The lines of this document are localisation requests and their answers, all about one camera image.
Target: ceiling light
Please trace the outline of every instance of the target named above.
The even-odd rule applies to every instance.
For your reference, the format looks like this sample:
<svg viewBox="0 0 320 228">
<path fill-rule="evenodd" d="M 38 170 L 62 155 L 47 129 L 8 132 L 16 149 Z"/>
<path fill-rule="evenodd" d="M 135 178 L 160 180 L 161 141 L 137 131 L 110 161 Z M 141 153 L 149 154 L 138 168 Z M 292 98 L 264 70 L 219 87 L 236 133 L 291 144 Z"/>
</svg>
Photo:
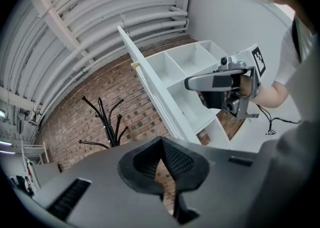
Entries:
<svg viewBox="0 0 320 228">
<path fill-rule="evenodd" d="M 0 150 L 0 153 L 4 153 L 4 154 L 15 154 L 15 152 L 9 152 L 9 151 L 3 151 L 3 150 Z"/>
<path fill-rule="evenodd" d="M 5 118 L 6 117 L 6 112 L 4 110 L 0 110 L 0 117 Z"/>
<path fill-rule="evenodd" d="M 2 142 L 2 141 L 0 141 L 0 144 L 6 145 L 6 146 L 11 146 L 12 145 L 12 143 L 10 143 L 10 142 Z"/>
</svg>

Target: white t-shirt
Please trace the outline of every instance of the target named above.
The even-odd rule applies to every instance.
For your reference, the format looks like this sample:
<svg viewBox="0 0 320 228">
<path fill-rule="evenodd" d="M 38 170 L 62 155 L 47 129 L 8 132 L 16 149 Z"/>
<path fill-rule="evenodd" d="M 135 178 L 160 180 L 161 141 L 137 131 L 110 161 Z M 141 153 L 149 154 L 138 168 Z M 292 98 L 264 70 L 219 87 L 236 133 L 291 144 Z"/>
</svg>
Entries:
<svg viewBox="0 0 320 228">
<path fill-rule="evenodd" d="M 297 19 L 297 34 L 299 40 L 299 49 L 301 61 L 305 61 L 310 54 L 313 46 L 317 42 L 318 35 L 312 35 L 310 30 Z M 282 40 L 280 63 L 275 81 L 285 85 L 289 78 L 295 73 L 298 68 L 299 56 L 296 52 L 294 41 L 292 39 L 292 27 L 290 27 Z"/>
</svg>

